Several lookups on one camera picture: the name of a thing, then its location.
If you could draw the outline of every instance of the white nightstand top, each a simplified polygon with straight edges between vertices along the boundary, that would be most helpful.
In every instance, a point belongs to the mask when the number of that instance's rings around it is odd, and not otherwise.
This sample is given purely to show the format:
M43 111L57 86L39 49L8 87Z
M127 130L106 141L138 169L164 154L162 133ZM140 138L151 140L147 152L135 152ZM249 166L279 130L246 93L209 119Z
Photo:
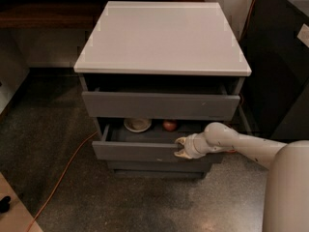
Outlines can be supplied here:
M248 76L218 3L109 2L77 73Z

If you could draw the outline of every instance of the open drawer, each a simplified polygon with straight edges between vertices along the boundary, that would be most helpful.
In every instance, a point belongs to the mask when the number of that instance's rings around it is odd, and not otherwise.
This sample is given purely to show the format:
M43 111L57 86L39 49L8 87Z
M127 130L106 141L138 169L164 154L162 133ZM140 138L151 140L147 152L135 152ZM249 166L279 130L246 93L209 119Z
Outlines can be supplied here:
M93 147L99 160L146 161L146 162L212 162L213 159L179 159L174 152L180 150L176 138L200 132L207 123L179 121L178 130L164 130L161 120L153 120L152 126L144 132L127 130L123 120L112 120L104 127L101 141L94 141Z
M83 92L91 117L231 120L239 96Z

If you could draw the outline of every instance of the wooden shelf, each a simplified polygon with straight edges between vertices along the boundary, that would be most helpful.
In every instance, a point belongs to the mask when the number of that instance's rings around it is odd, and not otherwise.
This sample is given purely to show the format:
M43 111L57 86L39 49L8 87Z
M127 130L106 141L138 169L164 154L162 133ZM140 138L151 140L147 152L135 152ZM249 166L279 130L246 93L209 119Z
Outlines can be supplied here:
M107 1L204 0L0 0L0 28L93 28Z

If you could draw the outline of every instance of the wall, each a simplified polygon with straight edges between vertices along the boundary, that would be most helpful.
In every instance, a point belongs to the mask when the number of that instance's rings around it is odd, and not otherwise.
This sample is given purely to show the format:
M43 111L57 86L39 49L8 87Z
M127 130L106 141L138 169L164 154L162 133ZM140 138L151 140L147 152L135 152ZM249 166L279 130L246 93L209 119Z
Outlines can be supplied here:
M219 2L237 38L252 0L206 0ZM30 67L67 67L76 57L76 48L84 44L85 30L13 30L13 36L20 46Z
M0 114L27 76L29 69L8 30L0 30Z

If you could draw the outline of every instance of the red apple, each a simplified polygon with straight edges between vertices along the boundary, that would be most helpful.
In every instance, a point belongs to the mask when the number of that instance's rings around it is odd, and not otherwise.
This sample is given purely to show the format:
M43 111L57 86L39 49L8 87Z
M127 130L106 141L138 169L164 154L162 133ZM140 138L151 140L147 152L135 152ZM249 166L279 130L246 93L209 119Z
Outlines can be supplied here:
M164 120L162 125L167 131L174 131L177 128L176 120Z

